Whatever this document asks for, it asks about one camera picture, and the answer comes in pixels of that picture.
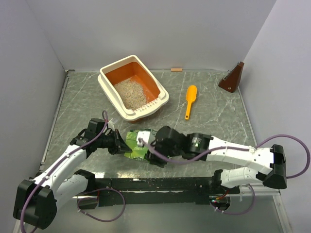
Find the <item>green litter bag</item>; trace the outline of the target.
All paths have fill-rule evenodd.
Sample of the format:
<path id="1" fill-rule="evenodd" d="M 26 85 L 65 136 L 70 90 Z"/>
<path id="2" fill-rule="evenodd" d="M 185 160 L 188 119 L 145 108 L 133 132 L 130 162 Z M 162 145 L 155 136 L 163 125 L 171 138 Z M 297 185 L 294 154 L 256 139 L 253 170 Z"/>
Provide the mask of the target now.
<path id="1" fill-rule="evenodd" d="M 145 159 L 145 154 L 147 152 L 147 147 L 138 147 L 137 146 L 137 133 L 138 131 L 151 131 L 152 135 L 153 135 L 153 141 L 155 140 L 155 136 L 157 131 L 153 130 L 153 129 L 142 129 L 142 130 L 130 130 L 127 135 L 126 135 L 126 144 L 132 149 L 132 153 L 125 153 L 124 156 L 128 159 L 132 159 L 132 160 L 137 160 L 137 161 L 141 161 L 141 162 L 146 162 L 147 160 Z"/>

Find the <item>yellow plastic litter scoop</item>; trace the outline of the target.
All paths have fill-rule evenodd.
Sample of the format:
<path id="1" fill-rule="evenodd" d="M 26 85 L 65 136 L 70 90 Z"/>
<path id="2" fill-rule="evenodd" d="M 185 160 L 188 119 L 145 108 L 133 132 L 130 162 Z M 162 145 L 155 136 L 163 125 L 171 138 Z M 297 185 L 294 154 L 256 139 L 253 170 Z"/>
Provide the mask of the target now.
<path id="1" fill-rule="evenodd" d="M 195 85 L 189 86 L 186 93 L 187 108 L 185 113 L 185 120 L 190 119 L 191 107 L 192 104 L 196 101 L 196 96 L 197 96 L 197 87 Z"/>

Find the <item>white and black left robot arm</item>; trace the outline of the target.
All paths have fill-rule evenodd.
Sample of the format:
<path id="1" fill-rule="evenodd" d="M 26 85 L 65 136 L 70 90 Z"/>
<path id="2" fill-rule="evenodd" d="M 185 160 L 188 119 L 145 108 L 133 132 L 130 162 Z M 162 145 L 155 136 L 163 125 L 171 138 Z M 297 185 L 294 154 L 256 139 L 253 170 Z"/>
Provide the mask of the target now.
<path id="1" fill-rule="evenodd" d="M 99 194 L 95 174 L 82 169 L 74 171 L 97 149 L 107 149 L 112 155 L 132 152 L 119 131 L 108 127 L 107 119 L 92 118 L 46 171 L 18 185 L 13 216 L 20 220 L 23 233 L 25 224 L 35 229 L 47 228 L 72 197 L 80 193 Z"/>

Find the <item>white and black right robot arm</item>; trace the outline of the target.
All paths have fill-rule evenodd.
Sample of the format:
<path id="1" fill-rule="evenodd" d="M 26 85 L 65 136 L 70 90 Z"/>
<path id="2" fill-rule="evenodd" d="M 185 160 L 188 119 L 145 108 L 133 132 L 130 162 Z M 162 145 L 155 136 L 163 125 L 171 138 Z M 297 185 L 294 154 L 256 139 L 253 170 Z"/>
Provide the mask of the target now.
<path id="1" fill-rule="evenodd" d="M 238 165 L 236 169 L 221 168 L 214 172 L 212 188 L 217 193 L 252 183 L 273 189 L 287 188 L 284 148 L 278 144 L 269 148 L 255 148 L 203 133 L 184 135 L 169 126 L 160 128 L 150 144 L 142 138 L 138 138 L 138 142 L 148 148 L 144 158 L 159 167 L 164 167 L 168 162 L 176 163 L 174 156 L 181 156 L 182 164 L 201 160 Z"/>

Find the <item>grey cat litter pile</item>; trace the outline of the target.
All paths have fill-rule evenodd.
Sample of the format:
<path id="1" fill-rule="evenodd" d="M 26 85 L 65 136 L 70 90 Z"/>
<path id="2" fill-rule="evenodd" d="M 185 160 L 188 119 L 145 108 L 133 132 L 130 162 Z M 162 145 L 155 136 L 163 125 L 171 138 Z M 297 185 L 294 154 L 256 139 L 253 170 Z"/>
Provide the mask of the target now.
<path id="1" fill-rule="evenodd" d="M 127 79 L 114 85 L 114 88 L 120 95 L 126 109 L 136 110 L 147 104 L 143 88 L 136 81 Z"/>

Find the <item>white and orange litter box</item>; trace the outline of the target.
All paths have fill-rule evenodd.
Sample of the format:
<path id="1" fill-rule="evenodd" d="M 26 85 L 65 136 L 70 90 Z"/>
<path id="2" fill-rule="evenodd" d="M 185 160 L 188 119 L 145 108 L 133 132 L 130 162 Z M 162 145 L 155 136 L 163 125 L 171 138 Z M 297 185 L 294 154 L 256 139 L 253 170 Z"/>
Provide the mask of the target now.
<path id="1" fill-rule="evenodd" d="M 134 123 L 154 114 L 169 101 L 169 93 L 135 55 L 100 69 L 98 82 L 119 115 Z"/>

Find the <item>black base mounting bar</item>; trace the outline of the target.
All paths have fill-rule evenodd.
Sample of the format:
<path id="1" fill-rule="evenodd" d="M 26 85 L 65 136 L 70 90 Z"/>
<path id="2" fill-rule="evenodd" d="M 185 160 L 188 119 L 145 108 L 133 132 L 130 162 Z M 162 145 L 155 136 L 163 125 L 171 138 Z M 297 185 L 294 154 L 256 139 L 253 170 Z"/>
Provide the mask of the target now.
<path id="1" fill-rule="evenodd" d="M 213 196 L 227 192 L 227 188 L 212 184 L 211 177 L 184 178 L 101 178 L 95 179 L 92 188 L 82 195 L 99 195 L 99 206 L 123 204 L 122 198 L 113 188 L 122 193 L 129 204 L 195 203 L 208 205 Z"/>

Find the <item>small wooden block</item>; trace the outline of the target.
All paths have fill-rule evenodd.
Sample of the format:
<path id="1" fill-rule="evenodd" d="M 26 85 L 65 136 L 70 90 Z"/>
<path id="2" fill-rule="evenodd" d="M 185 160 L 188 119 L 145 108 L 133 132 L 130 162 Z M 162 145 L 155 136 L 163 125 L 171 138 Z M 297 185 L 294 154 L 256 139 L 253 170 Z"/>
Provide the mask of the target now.
<path id="1" fill-rule="evenodd" d="M 171 68 L 171 72 L 182 72 L 182 68 Z"/>

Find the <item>brown wooden wedge stand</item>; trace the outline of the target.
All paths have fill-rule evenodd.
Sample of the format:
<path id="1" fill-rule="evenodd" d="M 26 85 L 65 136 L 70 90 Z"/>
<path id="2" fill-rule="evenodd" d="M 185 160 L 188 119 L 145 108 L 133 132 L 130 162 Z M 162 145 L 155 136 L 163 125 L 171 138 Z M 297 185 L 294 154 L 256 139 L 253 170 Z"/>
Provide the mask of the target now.
<path id="1" fill-rule="evenodd" d="M 218 86 L 225 91 L 230 93 L 234 93 L 240 84 L 242 71 L 244 67 L 244 62 L 238 62 L 233 69 L 229 71 L 229 73 L 220 80 Z"/>

